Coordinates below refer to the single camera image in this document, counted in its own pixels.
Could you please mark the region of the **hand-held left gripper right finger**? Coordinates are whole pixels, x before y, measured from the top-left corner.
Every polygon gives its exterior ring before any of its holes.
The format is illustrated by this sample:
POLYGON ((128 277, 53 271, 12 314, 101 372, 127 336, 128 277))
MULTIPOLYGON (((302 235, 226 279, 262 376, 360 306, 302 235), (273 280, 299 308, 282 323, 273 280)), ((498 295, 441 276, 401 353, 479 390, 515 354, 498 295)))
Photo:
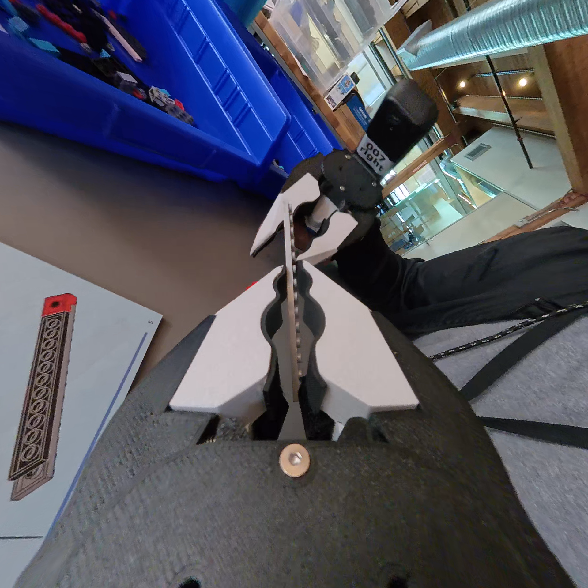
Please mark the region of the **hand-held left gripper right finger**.
POLYGON ((312 337, 305 390, 319 438, 338 439, 350 419, 413 410, 419 400, 373 313, 311 264, 297 264, 303 322, 312 337))

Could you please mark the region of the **long grey brick plate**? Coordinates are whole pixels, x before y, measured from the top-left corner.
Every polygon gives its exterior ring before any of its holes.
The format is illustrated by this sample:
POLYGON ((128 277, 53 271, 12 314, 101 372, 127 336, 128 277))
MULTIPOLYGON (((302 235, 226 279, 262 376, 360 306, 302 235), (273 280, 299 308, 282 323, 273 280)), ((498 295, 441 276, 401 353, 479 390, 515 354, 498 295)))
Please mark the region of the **long grey brick plate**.
POLYGON ((303 378, 302 342, 300 340, 300 317, 298 305, 297 253, 293 208, 284 204, 283 234, 285 242, 286 307, 288 312, 288 341, 291 364, 292 399, 299 402, 300 383, 303 378))

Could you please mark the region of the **dark blue small box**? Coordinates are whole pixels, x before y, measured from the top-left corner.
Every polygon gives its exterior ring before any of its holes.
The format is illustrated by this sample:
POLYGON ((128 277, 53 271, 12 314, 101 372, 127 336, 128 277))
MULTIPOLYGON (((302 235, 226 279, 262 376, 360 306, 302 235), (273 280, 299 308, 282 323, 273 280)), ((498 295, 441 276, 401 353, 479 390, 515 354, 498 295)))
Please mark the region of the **dark blue small box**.
POLYGON ((353 89, 347 94, 343 102, 349 108, 350 113, 355 117, 362 129, 367 131, 371 123, 371 117, 359 92, 353 89))

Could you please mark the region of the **black ceiling pole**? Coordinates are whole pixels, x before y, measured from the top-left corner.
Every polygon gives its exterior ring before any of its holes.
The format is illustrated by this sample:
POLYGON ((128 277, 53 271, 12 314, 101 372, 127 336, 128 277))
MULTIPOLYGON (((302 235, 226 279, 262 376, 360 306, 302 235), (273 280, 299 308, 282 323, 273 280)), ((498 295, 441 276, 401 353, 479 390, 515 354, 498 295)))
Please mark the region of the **black ceiling pole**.
POLYGON ((497 90, 498 90, 498 92, 500 94, 500 99, 502 100, 502 103, 503 103, 503 106, 505 108, 506 114, 508 115, 508 118, 509 118, 509 120, 511 122, 511 125, 512 125, 512 128, 513 128, 513 130, 515 132, 515 135, 516 135, 516 138, 518 140, 518 143, 519 143, 519 145, 521 147, 521 150, 523 152, 523 155, 525 157, 527 166, 529 167, 529 169, 533 170, 533 163, 532 163, 531 158, 529 156, 529 153, 527 151, 527 148, 526 148, 525 142, 523 140, 523 137, 521 136, 520 131, 518 129, 518 125, 517 125, 517 123, 515 121, 515 118, 514 118, 514 115, 512 113, 511 107, 508 104, 508 101, 507 101, 507 98, 506 98, 506 92, 504 92, 503 87, 502 87, 502 84, 500 83, 499 76, 497 74, 497 71, 495 69, 495 66, 494 66, 491 58, 488 55, 485 56, 485 59, 486 59, 486 62, 488 64, 488 67, 490 69, 491 76, 492 76, 492 78, 493 78, 493 80, 494 80, 494 82, 495 82, 495 84, 497 86, 497 90))

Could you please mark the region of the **silver air duct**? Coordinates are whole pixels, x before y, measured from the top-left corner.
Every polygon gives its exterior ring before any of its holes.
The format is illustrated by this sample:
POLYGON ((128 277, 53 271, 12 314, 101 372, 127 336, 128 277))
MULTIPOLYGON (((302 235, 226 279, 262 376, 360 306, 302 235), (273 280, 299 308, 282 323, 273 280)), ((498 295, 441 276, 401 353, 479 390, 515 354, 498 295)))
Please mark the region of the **silver air duct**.
POLYGON ((510 56, 587 34, 587 1, 488 1, 432 29, 419 26, 397 49, 408 70, 510 56))

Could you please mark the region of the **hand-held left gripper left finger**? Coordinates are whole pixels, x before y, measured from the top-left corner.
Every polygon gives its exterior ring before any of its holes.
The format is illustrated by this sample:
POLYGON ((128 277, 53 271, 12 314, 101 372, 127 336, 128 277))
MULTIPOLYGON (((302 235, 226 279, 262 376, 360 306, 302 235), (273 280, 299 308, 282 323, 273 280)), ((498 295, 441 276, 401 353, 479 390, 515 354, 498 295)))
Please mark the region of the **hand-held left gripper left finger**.
POLYGON ((278 439, 289 410, 275 342, 285 298, 278 266, 219 310, 169 407, 236 419, 256 439, 278 439))

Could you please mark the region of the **blue plastic bin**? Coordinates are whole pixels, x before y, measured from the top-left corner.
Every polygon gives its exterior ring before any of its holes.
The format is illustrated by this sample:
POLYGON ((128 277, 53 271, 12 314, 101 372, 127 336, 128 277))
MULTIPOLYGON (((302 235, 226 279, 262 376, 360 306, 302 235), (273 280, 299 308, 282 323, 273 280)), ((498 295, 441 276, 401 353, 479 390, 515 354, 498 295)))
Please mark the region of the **blue plastic bin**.
POLYGON ((275 57, 261 46, 224 1, 217 4, 290 115, 290 124, 274 154, 279 166, 291 172, 304 159, 342 149, 342 143, 275 57))
MULTIPOLYGON (((274 198, 290 115, 217 1, 99 1, 146 49, 115 56, 167 90, 196 127, 1 32, 1 121, 274 198)), ((33 36, 81 53, 45 21, 33 36)))

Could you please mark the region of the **person's right forearm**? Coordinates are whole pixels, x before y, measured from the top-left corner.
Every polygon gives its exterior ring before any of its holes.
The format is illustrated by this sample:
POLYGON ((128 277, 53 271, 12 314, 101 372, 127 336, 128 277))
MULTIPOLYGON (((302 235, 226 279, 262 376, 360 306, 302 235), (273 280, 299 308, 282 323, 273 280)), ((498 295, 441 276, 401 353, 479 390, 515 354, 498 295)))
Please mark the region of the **person's right forearm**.
POLYGON ((587 231, 570 226, 424 261, 393 253, 376 219, 334 261, 349 291, 407 336, 532 319, 587 302, 587 231))

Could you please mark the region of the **pile of toy bricks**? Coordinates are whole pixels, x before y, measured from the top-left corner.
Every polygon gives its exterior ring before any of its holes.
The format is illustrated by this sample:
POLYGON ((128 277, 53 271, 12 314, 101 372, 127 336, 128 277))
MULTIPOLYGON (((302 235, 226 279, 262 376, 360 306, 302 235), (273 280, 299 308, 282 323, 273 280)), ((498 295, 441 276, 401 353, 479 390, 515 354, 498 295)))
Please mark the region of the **pile of toy bricks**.
POLYGON ((106 12, 99 1, 1 1, 1 11, 5 14, 2 32, 13 34, 44 53, 196 127, 194 118, 179 99, 163 88, 143 82, 115 56, 116 48, 121 48, 135 63, 145 63, 148 57, 143 45, 121 25, 117 14, 106 12), (42 21, 76 42, 81 53, 34 37, 32 30, 40 27, 42 21))

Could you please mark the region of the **stack of clear storage boxes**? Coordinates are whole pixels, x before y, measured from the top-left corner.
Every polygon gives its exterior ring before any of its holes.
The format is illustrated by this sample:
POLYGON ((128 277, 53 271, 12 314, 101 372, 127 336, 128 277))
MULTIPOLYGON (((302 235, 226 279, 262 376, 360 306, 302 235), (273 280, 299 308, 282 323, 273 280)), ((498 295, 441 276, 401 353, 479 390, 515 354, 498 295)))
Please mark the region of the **stack of clear storage boxes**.
POLYGON ((276 1, 269 22, 323 95, 406 1, 276 1))

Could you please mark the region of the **white blue small box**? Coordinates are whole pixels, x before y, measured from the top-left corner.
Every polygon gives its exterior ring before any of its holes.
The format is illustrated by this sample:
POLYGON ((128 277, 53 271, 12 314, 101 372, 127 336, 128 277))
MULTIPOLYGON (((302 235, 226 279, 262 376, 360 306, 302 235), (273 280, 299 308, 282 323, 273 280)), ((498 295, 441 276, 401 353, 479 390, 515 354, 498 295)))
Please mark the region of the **white blue small box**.
POLYGON ((359 77, 356 72, 346 73, 324 94, 324 100, 332 111, 337 109, 356 90, 359 77))

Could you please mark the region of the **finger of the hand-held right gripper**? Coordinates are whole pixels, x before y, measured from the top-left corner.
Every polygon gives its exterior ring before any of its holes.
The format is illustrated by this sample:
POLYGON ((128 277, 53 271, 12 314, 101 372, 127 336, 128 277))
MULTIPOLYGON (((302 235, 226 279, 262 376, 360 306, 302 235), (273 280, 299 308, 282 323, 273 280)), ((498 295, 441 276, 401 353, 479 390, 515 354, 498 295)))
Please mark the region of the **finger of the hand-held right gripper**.
POLYGON ((277 233, 283 229, 285 214, 290 208, 296 215, 299 210, 312 209, 318 199, 319 182, 312 175, 304 175, 289 189, 280 193, 256 233, 250 256, 256 257, 275 239, 277 233))
POLYGON ((297 262, 306 261, 318 265, 330 259, 343 241, 357 227, 356 219, 346 212, 334 212, 329 218, 326 231, 315 237, 309 249, 296 257, 297 262))

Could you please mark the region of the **pale blue instruction booklet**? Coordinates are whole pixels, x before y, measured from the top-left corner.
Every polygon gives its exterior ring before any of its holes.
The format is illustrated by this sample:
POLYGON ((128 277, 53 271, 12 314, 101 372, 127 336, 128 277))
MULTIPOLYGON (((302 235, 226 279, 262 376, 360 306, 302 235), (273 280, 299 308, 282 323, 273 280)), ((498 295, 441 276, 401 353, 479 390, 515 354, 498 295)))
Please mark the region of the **pale blue instruction booklet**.
POLYGON ((1 244, 1 587, 55 526, 160 320, 1 244))

